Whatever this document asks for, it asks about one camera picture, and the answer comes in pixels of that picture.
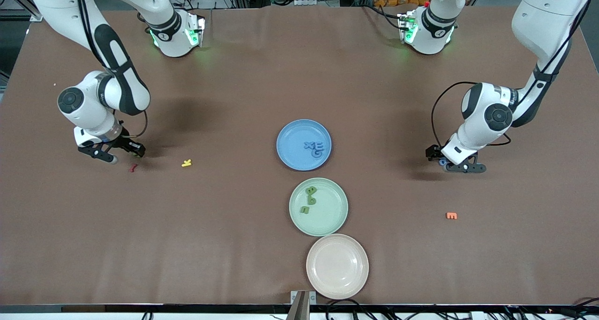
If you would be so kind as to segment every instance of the brown table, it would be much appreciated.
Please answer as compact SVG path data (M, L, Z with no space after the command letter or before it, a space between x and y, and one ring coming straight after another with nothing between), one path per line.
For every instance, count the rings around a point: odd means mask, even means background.
M422 56L359 8L214 11L205 48L184 58L152 47L135 13L106 13L152 92L135 173L120 151L117 165L77 152L56 96L99 65L33 24L0 107L0 301L288 302L311 287L305 259L316 238L287 207L310 177L347 193L339 232L365 247L371 267L358 301L596 295L599 77L580 33L535 121L511 130L511 145L482 151L486 173L443 173L424 158L443 89L528 79L536 59L511 32L513 12L466 8L453 43ZM441 101L441 139L462 122L466 89ZM143 125L120 117L131 132ZM308 173L275 150L278 131L299 118L321 122L334 141Z

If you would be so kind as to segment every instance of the blue plate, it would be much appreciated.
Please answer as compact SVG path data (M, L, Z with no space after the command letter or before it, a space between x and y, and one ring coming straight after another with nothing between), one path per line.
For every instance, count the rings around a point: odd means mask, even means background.
M314 120L295 120L283 127L277 138L277 153L289 168L317 169L331 154L331 135Z

